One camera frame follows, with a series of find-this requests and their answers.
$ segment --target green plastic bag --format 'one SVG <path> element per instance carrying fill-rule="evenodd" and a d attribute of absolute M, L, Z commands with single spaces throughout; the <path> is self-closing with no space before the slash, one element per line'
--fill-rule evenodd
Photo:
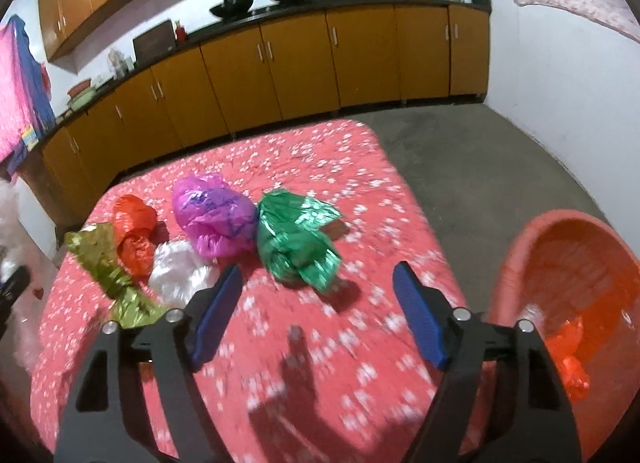
<path fill-rule="evenodd" d="M 274 190 L 258 204 L 260 259 L 284 283 L 305 283 L 328 293 L 341 258 L 320 229 L 340 218 L 334 206 L 315 198 Z"/>
<path fill-rule="evenodd" d="M 115 302 L 110 318 L 123 328 L 153 324 L 167 308 L 144 295 L 133 279 L 118 264 L 113 240 L 113 225 L 98 223 L 79 232 L 65 234 L 69 252 L 76 256 L 80 266 L 100 284 L 104 294 Z"/>

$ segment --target concrete floor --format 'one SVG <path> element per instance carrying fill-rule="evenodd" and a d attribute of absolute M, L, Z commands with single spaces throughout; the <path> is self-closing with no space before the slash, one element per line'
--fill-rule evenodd
<path fill-rule="evenodd" d="M 488 308 L 512 240 L 535 216 L 572 208 L 604 220 L 545 150 L 483 104 L 353 116 L 411 187 L 473 311 Z"/>

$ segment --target white plastic bag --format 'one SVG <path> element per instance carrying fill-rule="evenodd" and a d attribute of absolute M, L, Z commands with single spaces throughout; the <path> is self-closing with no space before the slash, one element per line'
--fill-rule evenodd
<path fill-rule="evenodd" d="M 216 284 L 219 276 L 218 263 L 204 261 L 190 242 L 169 241 L 156 249 L 148 286 L 163 304 L 184 308 L 198 290 Z"/>

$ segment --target blue cloth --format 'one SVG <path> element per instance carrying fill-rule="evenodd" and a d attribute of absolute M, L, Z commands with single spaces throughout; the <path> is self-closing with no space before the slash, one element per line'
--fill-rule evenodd
<path fill-rule="evenodd" d="M 25 23 L 18 16 L 9 18 L 7 25 L 13 25 L 15 39 L 18 43 L 18 58 L 20 59 L 20 74 L 26 91 L 31 98 L 32 116 L 31 123 L 38 138 L 42 138 L 47 131 L 56 125 L 56 116 L 53 114 L 47 91 L 42 81 L 42 68 L 40 63 L 33 58 L 29 50 L 29 36 L 25 31 Z"/>

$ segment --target bottle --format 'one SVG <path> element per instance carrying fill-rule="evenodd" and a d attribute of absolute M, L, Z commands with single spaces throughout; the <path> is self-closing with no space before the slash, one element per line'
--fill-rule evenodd
<path fill-rule="evenodd" d="M 180 24 L 180 21 L 175 21 L 175 40 L 178 44 L 187 40 L 187 31 Z"/>

